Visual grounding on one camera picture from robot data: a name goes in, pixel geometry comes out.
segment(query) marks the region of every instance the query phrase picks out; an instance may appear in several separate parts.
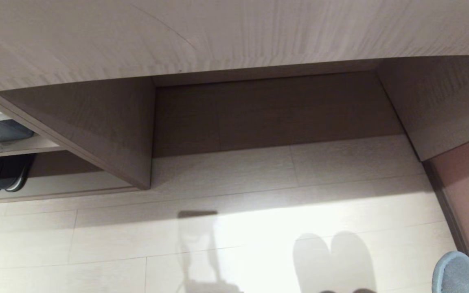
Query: shelf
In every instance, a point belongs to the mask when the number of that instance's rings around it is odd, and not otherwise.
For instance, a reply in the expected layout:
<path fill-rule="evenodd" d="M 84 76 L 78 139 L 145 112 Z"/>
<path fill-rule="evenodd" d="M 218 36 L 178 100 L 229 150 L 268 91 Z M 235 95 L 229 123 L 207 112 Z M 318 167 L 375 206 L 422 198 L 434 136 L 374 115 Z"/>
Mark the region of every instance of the shelf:
<path fill-rule="evenodd" d="M 149 189 L 151 182 L 154 111 L 151 77 L 0 92 L 1 113 L 142 190 Z M 58 146 L 47 142 L 17 150 L 52 148 Z M 1 147 L 0 153 L 8 154 Z"/>
<path fill-rule="evenodd" d="M 129 183 L 67 151 L 35 157 L 23 189 L 0 191 L 0 202 L 136 191 Z"/>
<path fill-rule="evenodd" d="M 41 137 L 34 135 L 31 138 L 0 142 L 0 156 L 12 156 L 31 153 L 44 153 L 62 151 L 63 147 Z"/>

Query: tiled floor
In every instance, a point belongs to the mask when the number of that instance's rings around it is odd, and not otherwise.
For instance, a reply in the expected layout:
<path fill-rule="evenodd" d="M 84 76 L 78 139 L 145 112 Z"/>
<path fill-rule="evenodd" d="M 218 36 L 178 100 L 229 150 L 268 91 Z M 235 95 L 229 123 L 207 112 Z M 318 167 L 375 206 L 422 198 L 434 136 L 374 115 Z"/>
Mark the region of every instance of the tiled floor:
<path fill-rule="evenodd" d="M 403 135 L 157 158 L 150 191 L 0 204 L 0 293 L 429 293 L 453 249 Z"/>

